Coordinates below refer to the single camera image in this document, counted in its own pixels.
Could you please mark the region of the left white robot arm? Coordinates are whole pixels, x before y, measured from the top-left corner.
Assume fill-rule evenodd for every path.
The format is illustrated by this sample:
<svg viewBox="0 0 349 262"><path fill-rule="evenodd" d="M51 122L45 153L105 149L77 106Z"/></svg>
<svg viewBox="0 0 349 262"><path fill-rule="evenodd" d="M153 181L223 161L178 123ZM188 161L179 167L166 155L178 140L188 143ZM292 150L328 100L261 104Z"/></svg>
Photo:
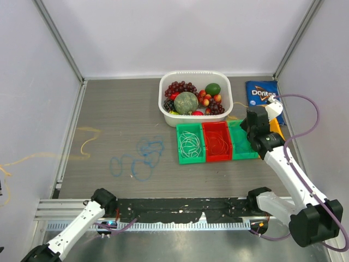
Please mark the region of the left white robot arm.
<svg viewBox="0 0 349 262"><path fill-rule="evenodd" d="M48 243L34 247L22 261L63 261L81 236L100 218L109 218L117 209L117 197L97 189L81 213Z"/></svg>

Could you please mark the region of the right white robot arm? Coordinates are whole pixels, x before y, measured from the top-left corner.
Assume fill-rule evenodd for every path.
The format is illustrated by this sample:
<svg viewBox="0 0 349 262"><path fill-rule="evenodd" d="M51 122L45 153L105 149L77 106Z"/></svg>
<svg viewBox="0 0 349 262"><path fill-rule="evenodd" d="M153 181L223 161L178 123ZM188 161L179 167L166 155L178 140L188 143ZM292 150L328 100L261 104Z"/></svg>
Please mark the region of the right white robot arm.
<svg viewBox="0 0 349 262"><path fill-rule="evenodd" d="M240 127L247 133L252 149L282 181L292 202L261 187L248 192L246 209L254 216L262 212L273 215L288 226L299 246L307 247L339 235L343 207L338 200L329 200L311 183L282 136L271 132L269 118L281 111L280 105L249 107Z"/></svg>

